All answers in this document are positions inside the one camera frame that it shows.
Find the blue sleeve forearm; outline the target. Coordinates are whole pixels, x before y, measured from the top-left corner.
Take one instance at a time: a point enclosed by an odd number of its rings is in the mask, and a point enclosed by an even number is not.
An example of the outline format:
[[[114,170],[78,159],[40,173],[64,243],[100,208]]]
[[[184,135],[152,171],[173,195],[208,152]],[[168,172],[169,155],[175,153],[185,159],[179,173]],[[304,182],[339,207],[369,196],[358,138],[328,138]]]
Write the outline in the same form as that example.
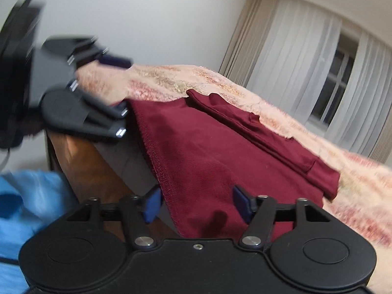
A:
[[[1,174],[1,293],[24,293],[17,263],[22,245],[78,201],[63,174],[22,170]]]

